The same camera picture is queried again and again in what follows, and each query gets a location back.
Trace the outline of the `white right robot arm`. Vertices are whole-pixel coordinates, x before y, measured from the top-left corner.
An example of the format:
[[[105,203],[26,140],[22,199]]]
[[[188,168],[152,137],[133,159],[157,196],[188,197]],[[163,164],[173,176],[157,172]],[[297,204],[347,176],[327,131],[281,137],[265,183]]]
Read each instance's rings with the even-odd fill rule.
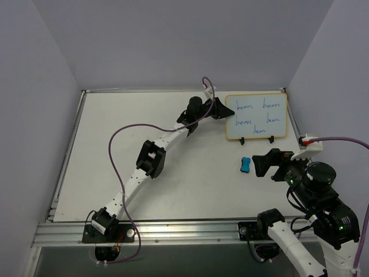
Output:
[[[332,187],[336,179],[334,168],[323,162],[310,162],[308,158],[296,159],[293,152],[278,148],[266,155],[254,155],[252,160],[257,177],[264,177],[271,167],[277,167],[271,179],[288,184],[287,200],[308,222],[306,228],[294,229],[273,208],[258,214],[258,235],[272,239],[300,276],[359,276],[357,254],[363,235],[357,216]],[[297,238],[306,229],[312,229],[317,236],[324,264]]]

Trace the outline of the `yellow framed whiteboard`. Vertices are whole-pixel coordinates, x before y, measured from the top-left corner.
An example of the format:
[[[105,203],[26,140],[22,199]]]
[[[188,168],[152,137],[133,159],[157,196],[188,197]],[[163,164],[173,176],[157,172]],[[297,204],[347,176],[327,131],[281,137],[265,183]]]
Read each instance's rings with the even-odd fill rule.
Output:
[[[225,105],[234,111],[226,118],[226,138],[268,139],[287,135],[288,98],[285,93],[233,94]]]

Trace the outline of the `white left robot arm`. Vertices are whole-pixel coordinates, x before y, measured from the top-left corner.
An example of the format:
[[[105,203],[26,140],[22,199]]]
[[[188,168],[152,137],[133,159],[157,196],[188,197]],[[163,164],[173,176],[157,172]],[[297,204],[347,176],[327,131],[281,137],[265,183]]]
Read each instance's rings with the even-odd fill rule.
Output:
[[[167,151],[174,145],[191,135],[198,127],[199,121],[211,117],[213,119],[223,119],[233,116],[235,112],[226,107],[218,97],[208,97],[206,102],[194,96],[189,100],[187,108],[176,120],[175,125],[170,129],[161,129],[148,123],[131,124],[119,129],[119,131],[145,126],[155,128],[165,132],[160,138],[150,141],[146,140],[138,155],[135,170],[127,182],[123,182],[120,175],[117,175],[121,183],[121,189],[112,200],[91,216],[91,223],[86,226],[84,234],[89,237],[97,236],[103,242],[112,242],[118,235],[118,216],[127,212],[127,206],[138,194],[144,183],[148,179],[157,178],[164,169]],[[116,131],[108,143],[108,155],[115,173],[118,173],[111,153],[112,141],[119,133]]]

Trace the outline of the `blue bone shaped eraser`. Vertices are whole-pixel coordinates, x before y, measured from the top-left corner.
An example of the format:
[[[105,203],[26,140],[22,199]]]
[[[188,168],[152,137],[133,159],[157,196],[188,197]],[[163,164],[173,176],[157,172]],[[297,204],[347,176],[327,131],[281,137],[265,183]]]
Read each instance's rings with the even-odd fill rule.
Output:
[[[250,163],[251,163],[250,158],[242,157],[240,171],[242,173],[249,173],[250,172]]]

